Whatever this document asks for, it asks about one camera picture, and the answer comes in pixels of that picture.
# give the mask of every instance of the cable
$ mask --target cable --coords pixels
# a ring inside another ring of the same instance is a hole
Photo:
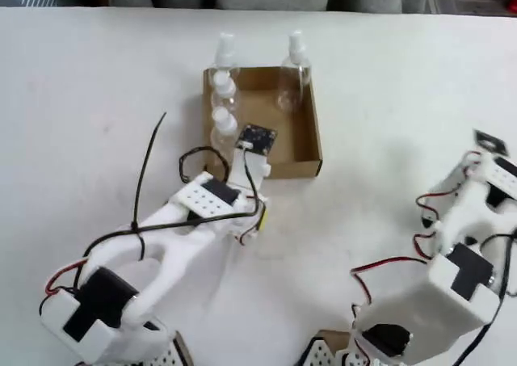
[[[475,155],[477,155],[477,156],[481,156],[481,152],[478,152],[478,151],[476,151],[476,150],[470,150],[470,151],[466,152],[466,153],[463,155],[463,157],[461,158],[461,162],[465,161],[465,159],[466,159],[468,156],[470,156],[471,154],[475,154]],[[467,175],[467,171],[469,170],[469,168],[470,168],[470,167],[472,167],[472,166],[479,165],[480,163],[481,163],[481,162],[479,162],[479,161],[474,161],[474,162],[472,162],[472,164],[470,164],[470,165],[468,165],[468,166],[466,166],[466,167],[464,167],[464,168],[463,168],[463,170],[462,170],[462,171],[463,171],[463,175],[464,175],[464,177],[465,177],[465,180],[469,178],[469,176]],[[464,182],[458,183],[458,185],[457,185],[455,188],[453,188],[452,190],[450,190],[450,191],[446,191],[446,192],[431,192],[431,193],[427,193],[427,194],[424,194],[424,195],[420,195],[420,196],[416,199],[415,203],[416,203],[416,205],[417,205],[417,206],[419,206],[420,208],[431,211],[433,214],[435,214],[435,218],[436,218],[435,220],[436,220],[436,221],[439,221],[439,214],[438,214],[438,211],[436,211],[436,209],[435,209],[435,208],[432,208],[432,207],[427,206],[427,205],[425,205],[425,204],[423,204],[423,203],[420,203],[420,200],[422,200],[422,199],[426,199],[426,198],[435,198],[435,197],[441,197],[441,196],[447,196],[447,195],[454,194],[454,193],[456,193],[456,192],[461,188],[461,186],[463,186],[463,184],[464,184]]]
[[[47,285],[45,286],[45,293],[47,294],[47,296],[52,296],[57,293],[57,291],[59,289],[52,288],[52,286],[57,281],[57,279],[59,279],[61,277],[61,275],[63,275],[67,271],[72,271],[73,269],[82,267],[86,263],[87,260],[88,260],[88,258],[80,259],[76,263],[71,263],[70,265],[67,265],[66,267],[63,267],[62,269],[60,269],[54,276],[52,276],[50,278],[50,280],[48,281]]]
[[[160,129],[160,125],[162,124],[163,119],[166,116],[166,112],[162,114],[162,117],[156,124],[153,130],[153,134],[151,134],[151,139],[149,140],[149,144],[147,145],[147,150],[145,151],[144,164],[142,164],[142,168],[140,169],[140,176],[138,177],[137,184],[137,193],[135,194],[135,204],[133,206],[133,214],[132,214],[132,222],[131,222],[131,230],[135,231],[135,234],[138,237],[138,240],[141,244],[140,250],[140,261],[144,259],[145,256],[145,241],[144,238],[138,233],[138,205],[140,203],[140,192],[142,189],[142,182],[144,181],[145,170],[147,169],[147,162],[149,161],[149,156],[151,155],[151,151],[153,150],[154,140],[156,139],[156,135],[158,134],[158,130]]]
[[[225,215],[219,215],[216,217],[209,217],[209,218],[200,218],[200,219],[191,219],[189,221],[181,221],[181,222],[175,222],[175,223],[164,223],[160,225],[149,225],[149,226],[142,226],[138,227],[136,229],[126,229],[126,230],[118,230],[114,231],[112,233],[108,233],[106,235],[103,235],[102,237],[99,237],[95,239],[85,250],[83,257],[86,257],[90,255],[90,252],[99,244],[104,241],[107,241],[108,239],[114,238],[114,237],[120,237],[123,235],[133,235],[135,233],[144,233],[147,231],[154,231],[154,230],[163,230],[163,229],[173,229],[177,227],[184,227],[184,226],[197,226],[203,223],[210,223],[215,221],[223,221],[228,219],[236,219],[236,218],[243,218],[243,217],[254,217],[259,212],[260,208],[260,199],[259,199],[259,193],[257,192],[257,187],[255,186],[255,183],[253,181],[253,178],[250,173],[250,168],[248,167],[248,163],[246,160],[246,154],[248,152],[248,149],[244,149],[243,157],[244,157],[244,171],[246,172],[246,177],[248,178],[251,189],[253,191],[253,197],[254,197],[254,203],[255,207],[252,212],[235,212],[233,214],[225,214]],[[79,277],[81,275],[82,268],[80,267],[78,271],[75,274],[74,278],[74,287],[77,288],[79,285]]]
[[[413,247],[415,249],[415,251],[417,252],[417,255],[419,255],[420,257],[422,257],[423,259],[428,259],[428,260],[431,260],[433,259],[432,256],[424,253],[424,251],[422,250],[422,247],[420,246],[420,244],[418,243],[418,238],[423,238],[423,239],[431,239],[433,238],[434,236],[436,235],[436,232],[433,232],[431,234],[421,234],[421,233],[416,233],[414,236],[413,236]]]
[[[405,257],[405,256],[399,256],[399,257],[391,257],[389,259],[381,259],[379,261],[375,261],[374,263],[369,263],[367,265],[363,265],[362,267],[354,267],[350,270],[350,273],[352,275],[356,273],[360,273],[362,271],[369,271],[370,269],[375,269],[376,267],[381,267],[387,263],[402,263],[402,262],[417,262],[417,263],[423,263],[424,265],[427,265],[426,261],[423,261],[421,259],[416,259],[414,257]]]
[[[504,296],[506,295],[506,289],[508,287],[508,278],[510,276],[510,261],[511,261],[511,248],[514,244],[515,237],[513,235],[509,234],[495,234],[487,238],[482,244],[481,248],[485,246],[489,241],[491,241],[494,238],[500,238],[500,237],[508,237],[508,243],[506,244],[506,254],[505,254],[505,261],[504,261],[504,270],[502,272],[502,281],[501,281],[501,288],[499,289],[499,306],[497,310],[495,311],[494,319],[492,319],[492,322],[484,326],[481,331],[479,331],[479,334],[477,334],[476,338],[469,344],[469,346],[463,351],[463,353],[460,355],[458,360],[452,365],[452,366],[460,366],[463,361],[476,349],[476,347],[479,345],[479,343],[483,340],[486,333],[494,323],[495,318],[499,314],[499,310],[502,307],[502,303],[504,302]]]
[[[189,150],[188,152],[186,152],[184,155],[182,155],[179,158],[179,177],[181,178],[181,181],[184,182],[184,183],[191,182],[191,178],[189,178],[188,176],[186,176],[183,173],[183,164],[185,163],[185,160],[189,156],[191,156],[192,154],[197,154],[198,152],[204,152],[204,151],[215,153],[216,156],[219,158],[219,160],[221,160],[221,162],[223,164],[223,167],[225,168],[225,177],[223,178],[223,183],[226,183],[228,181],[228,177],[229,177],[229,164],[228,164],[228,161],[224,158],[224,156],[221,154],[221,152],[219,152],[213,146],[198,146],[198,147],[195,147],[194,149]]]
[[[241,246],[246,246],[246,244],[244,243],[244,237],[248,233],[251,233],[254,229],[256,229],[256,230],[259,229],[260,222],[262,222],[264,213],[266,212],[266,204],[264,203],[264,201],[260,200],[260,204],[262,206],[262,216],[256,221],[256,223],[253,226],[251,226],[248,230],[246,230],[244,233],[242,233],[240,237],[235,237],[235,239],[241,244]]]
[[[147,168],[147,162],[149,161],[149,156],[151,155],[151,151],[153,150],[154,139],[160,129],[160,125],[162,124],[163,119],[166,116],[166,112],[162,114],[162,117],[156,124],[153,130],[153,134],[151,134],[151,139],[149,140],[149,144],[147,145],[147,151],[145,152],[144,163],[142,164],[142,168],[140,169],[140,176],[138,178],[137,184],[137,193],[135,195],[135,205],[133,207],[132,213],[132,223],[136,224],[138,222],[138,204],[140,203],[140,191],[142,189],[142,182],[144,181],[145,169]]]
[[[354,267],[354,268],[352,268],[350,270],[350,274],[352,275],[352,277],[355,280],[357,280],[357,282],[359,283],[359,285],[363,289],[364,295],[366,296],[366,300],[367,300],[368,305],[370,305],[372,303],[372,294],[370,293],[370,290],[368,289],[368,286],[366,285],[364,280],[361,279],[361,277],[359,277],[359,273],[362,273],[364,271],[369,271],[369,270],[375,269],[377,267],[381,267],[381,266],[386,265],[388,263],[401,263],[401,262],[416,262],[416,263],[423,263],[424,265],[427,265],[427,262],[423,261],[421,259],[415,259],[413,257],[400,256],[400,257],[391,257],[389,259],[382,259],[380,261],[375,261],[374,263],[369,263],[367,265],[363,265],[362,267]],[[357,318],[357,311],[356,311],[356,309],[358,309],[358,308],[359,308],[359,306],[357,304],[352,303],[351,310],[352,310],[352,314],[354,315],[354,320]],[[366,360],[367,360],[366,365],[368,366],[371,363],[370,357],[368,356],[366,351],[359,345],[357,340],[354,339],[354,341],[355,341],[355,345],[357,346],[357,348],[359,348],[361,353],[363,353],[363,356],[366,358]]]
[[[69,292],[69,293],[72,293],[72,294],[75,294],[77,289],[76,288],[72,288],[72,287],[62,287],[62,286],[59,286],[59,287],[55,287],[54,289],[56,290],[60,290],[60,289],[64,289],[66,292]],[[43,306],[44,304],[47,302],[48,299],[50,299],[51,297],[54,297],[56,296],[55,294],[50,294],[50,295],[47,295],[44,297],[44,299],[40,302],[40,306],[38,307],[38,314],[41,316],[41,314],[43,313]]]
[[[364,358],[366,358],[365,366],[370,366],[370,363],[371,363],[370,357],[368,356],[366,351],[359,345],[359,343],[357,342],[357,339],[354,339],[354,342],[355,342],[355,345],[357,346],[357,348],[359,348],[359,351],[361,351],[363,353]]]

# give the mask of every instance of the perforated white panel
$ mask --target perforated white panel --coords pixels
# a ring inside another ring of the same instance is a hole
[[[501,189],[506,194],[517,198],[517,178],[507,170],[491,162],[486,168],[486,180],[495,187]]]
[[[182,358],[176,350],[176,346],[174,345],[174,343],[170,342],[167,351],[165,351],[160,356],[154,358],[153,360],[146,360],[145,362],[137,362],[134,364],[109,363],[103,364],[102,366],[187,366],[187,364],[182,361]]]
[[[197,182],[191,182],[182,188],[175,195],[175,199],[203,218],[234,212],[232,206],[213,195],[206,188],[201,187]]]
[[[313,343],[304,366],[334,366],[334,355],[324,340],[317,340]]]

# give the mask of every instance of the mounting hole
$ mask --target mounting hole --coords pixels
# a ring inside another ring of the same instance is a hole
[[[490,140],[481,140],[479,141],[479,145],[481,145],[486,150],[489,150],[490,152],[494,152],[497,149],[497,146],[494,144],[494,142]]]
[[[474,238],[470,235],[467,235],[467,236],[465,236],[464,243],[467,246],[472,246],[472,245],[476,245],[478,242],[477,242],[476,238]]]

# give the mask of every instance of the yellow tag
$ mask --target yellow tag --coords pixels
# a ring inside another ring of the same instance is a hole
[[[264,223],[266,223],[266,219],[267,219],[267,208],[264,209],[264,212],[262,214],[262,217],[260,218],[260,223],[258,224],[257,230],[262,229],[262,227],[264,226]]]

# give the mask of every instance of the circuit board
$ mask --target circuit board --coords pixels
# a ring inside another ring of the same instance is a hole
[[[251,153],[267,156],[275,143],[275,139],[275,130],[266,129],[258,125],[247,124],[241,131],[238,141],[245,141],[252,144],[253,149],[249,149]]]

